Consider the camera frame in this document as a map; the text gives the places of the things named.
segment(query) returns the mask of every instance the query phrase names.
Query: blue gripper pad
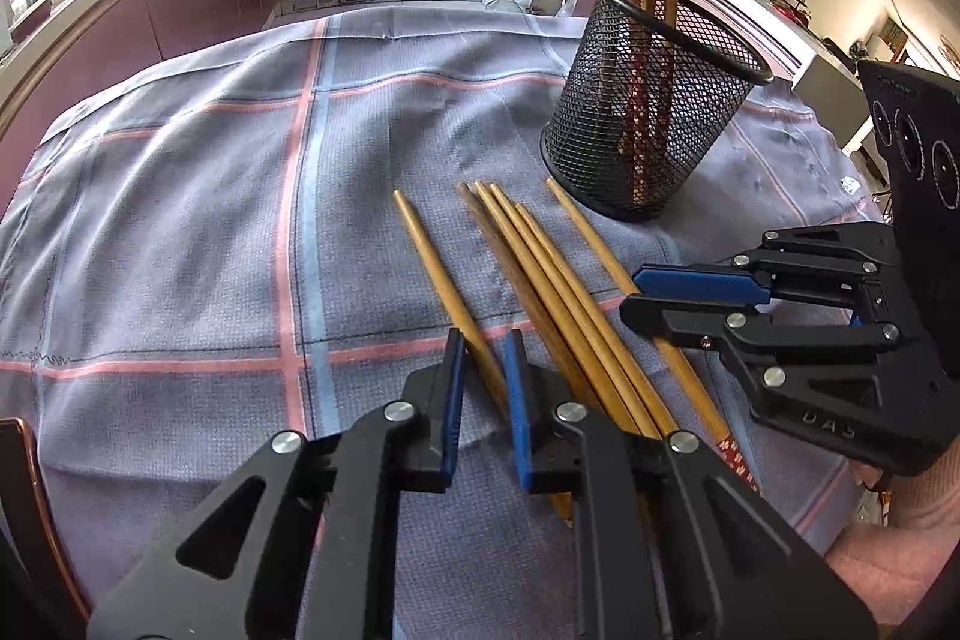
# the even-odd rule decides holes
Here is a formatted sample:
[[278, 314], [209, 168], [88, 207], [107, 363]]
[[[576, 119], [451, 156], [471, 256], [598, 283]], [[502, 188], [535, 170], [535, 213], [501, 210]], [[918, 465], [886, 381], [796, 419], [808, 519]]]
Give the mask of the blue gripper pad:
[[463, 335], [457, 335], [456, 352], [453, 366], [450, 367], [450, 388], [446, 393], [443, 407], [443, 461], [440, 462], [440, 474], [443, 482], [450, 486], [453, 473], [457, 469], [457, 453], [460, 447], [460, 417], [464, 407], [464, 380], [467, 376], [467, 341]]
[[510, 402], [510, 427], [514, 433], [514, 458], [517, 461], [517, 477], [520, 487], [528, 493], [533, 488], [533, 442], [530, 437], [530, 415], [523, 390], [523, 373], [528, 370], [526, 351], [517, 335], [506, 340], [504, 369], [507, 381], [507, 397]]
[[770, 304], [770, 292], [745, 272], [728, 274], [684, 266], [643, 266], [634, 282], [644, 296], [742, 306]]

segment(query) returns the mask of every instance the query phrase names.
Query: sticker label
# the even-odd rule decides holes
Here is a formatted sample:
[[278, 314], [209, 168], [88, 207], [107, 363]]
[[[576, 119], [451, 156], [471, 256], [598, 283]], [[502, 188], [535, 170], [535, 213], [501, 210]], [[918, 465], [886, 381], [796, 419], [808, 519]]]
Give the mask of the sticker label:
[[840, 180], [840, 187], [843, 188], [843, 190], [848, 194], [853, 196], [856, 191], [860, 190], [860, 183], [857, 180], [854, 180], [853, 177], [844, 177], [842, 180]]

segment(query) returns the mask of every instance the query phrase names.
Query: black mesh cup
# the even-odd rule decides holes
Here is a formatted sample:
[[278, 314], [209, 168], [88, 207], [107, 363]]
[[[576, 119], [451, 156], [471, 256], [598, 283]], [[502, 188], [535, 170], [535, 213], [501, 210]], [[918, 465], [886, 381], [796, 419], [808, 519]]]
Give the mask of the black mesh cup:
[[596, 0], [541, 134], [544, 162], [589, 209], [653, 218], [752, 86], [772, 80], [754, 47], [690, 1], [680, 0], [671, 28], [630, 1]]

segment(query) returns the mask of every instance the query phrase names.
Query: white container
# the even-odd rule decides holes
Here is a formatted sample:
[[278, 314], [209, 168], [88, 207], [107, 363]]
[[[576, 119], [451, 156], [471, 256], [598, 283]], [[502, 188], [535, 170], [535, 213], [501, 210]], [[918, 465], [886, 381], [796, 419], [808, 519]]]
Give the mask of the white container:
[[514, 0], [493, 0], [485, 7], [488, 12], [515, 12], [523, 14], [520, 5]]

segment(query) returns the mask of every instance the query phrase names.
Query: tablecloth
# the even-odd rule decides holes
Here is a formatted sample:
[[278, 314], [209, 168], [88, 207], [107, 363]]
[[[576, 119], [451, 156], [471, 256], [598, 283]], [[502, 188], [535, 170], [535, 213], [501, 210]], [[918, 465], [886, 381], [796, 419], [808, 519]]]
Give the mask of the tablecloth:
[[[375, 7], [164, 62], [51, 119], [0, 223], [0, 415], [37, 431], [56, 528], [93, 603], [271, 434], [341, 431], [437, 362], [448, 318], [395, 188], [494, 345], [525, 316], [458, 181], [501, 183], [616, 303], [539, 156], [583, 25]], [[880, 215], [776, 81], [660, 218], [589, 218], [635, 268], [721, 262], [768, 229]], [[653, 347], [625, 339], [678, 423], [702, 434]], [[717, 358], [689, 355], [763, 495], [826, 550], [860, 496], [846, 459], [757, 428]], [[521, 493], [508, 427], [478, 387], [460, 450], [448, 493], [403, 500], [395, 636], [572, 636], [572, 534]]]

